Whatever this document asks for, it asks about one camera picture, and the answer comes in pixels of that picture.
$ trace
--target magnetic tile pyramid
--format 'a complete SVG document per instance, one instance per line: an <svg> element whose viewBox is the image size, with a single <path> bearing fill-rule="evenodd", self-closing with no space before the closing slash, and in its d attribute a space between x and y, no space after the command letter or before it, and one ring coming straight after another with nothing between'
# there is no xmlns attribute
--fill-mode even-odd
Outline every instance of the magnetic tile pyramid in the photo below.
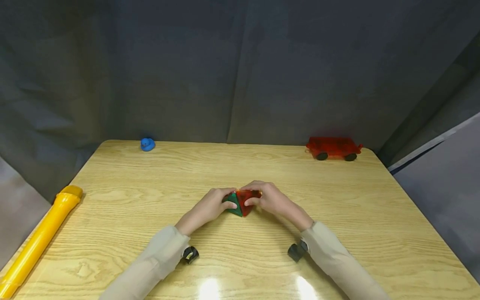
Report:
<svg viewBox="0 0 480 300"><path fill-rule="evenodd" d="M260 198L261 196L262 192L260 191L236 190L225 196L222 202L231 201L235 203L237 208L227 210L237 216L247 216L252 211L253 205L245 206L245 201L250 198Z"/></svg>

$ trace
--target beige sleeve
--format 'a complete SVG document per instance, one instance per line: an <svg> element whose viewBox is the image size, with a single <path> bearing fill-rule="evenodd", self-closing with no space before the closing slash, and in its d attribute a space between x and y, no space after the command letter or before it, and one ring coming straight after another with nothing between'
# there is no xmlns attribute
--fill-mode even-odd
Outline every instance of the beige sleeve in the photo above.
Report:
<svg viewBox="0 0 480 300"><path fill-rule="evenodd" d="M100 300L142 300L167 277L188 247L189 237L176 227L157 232L140 256L100 295Z"/></svg>
<svg viewBox="0 0 480 300"><path fill-rule="evenodd" d="M327 226L315 222L301 235L312 259L351 300L390 299Z"/></svg>

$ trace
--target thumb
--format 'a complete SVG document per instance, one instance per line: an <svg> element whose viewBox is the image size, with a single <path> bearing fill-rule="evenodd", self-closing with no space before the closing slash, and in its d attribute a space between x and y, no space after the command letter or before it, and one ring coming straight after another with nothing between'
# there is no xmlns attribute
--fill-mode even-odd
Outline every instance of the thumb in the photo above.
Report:
<svg viewBox="0 0 480 300"><path fill-rule="evenodd" d="M225 201L225 202L222 203L221 207L222 207L222 210L226 210L226 209L229 209L229 208L235 209L235 208L237 208L237 205L235 203L233 203L232 201Z"/></svg>
<svg viewBox="0 0 480 300"><path fill-rule="evenodd" d="M250 198L245 201L245 206L258 205L260 204L260 198Z"/></svg>

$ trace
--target wooden table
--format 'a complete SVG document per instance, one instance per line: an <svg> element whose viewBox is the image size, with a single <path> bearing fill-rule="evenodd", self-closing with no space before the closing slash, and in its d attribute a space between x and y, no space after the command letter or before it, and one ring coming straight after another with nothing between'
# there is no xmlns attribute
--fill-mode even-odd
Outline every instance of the wooden table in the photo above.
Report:
<svg viewBox="0 0 480 300"><path fill-rule="evenodd" d="M316 161L301 146L139 145L106 141L88 160L72 181L86 196L16 299L97 299L210 188L253 179L274 182L329 226L392 299L480 299L479 285L368 149L345 162ZM180 263L147 299L346 299L308 256L298 264L287 256L298 238L266 212L224 213L192 235L201 257Z"/></svg>

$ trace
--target black wheel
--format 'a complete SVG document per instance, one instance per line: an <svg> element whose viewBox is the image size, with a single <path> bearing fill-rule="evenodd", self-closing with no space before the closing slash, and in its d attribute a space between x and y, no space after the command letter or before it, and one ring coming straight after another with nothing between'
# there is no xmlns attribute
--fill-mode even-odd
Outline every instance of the black wheel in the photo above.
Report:
<svg viewBox="0 0 480 300"><path fill-rule="evenodd" d="M328 158L328 153L327 152L322 152L319 155L317 155L318 160L326 160Z"/></svg>
<svg viewBox="0 0 480 300"><path fill-rule="evenodd" d="M357 159L357 154L356 153L351 153L351 154L349 154L345 157L346 161L354 161L355 159Z"/></svg>
<svg viewBox="0 0 480 300"><path fill-rule="evenodd" d="M302 254L299 253L298 251L298 246L297 244L292 244L290 248L288 249L288 255L290 256L291 259L293 259L294 262L298 263L300 258L302 257Z"/></svg>
<svg viewBox="0 0 480 300"><path fill-rule="evenodd" d="M200 257L200 254L195 247L190 246L183 251L182 257L187 264L191 264L194 260Z"/></svg>

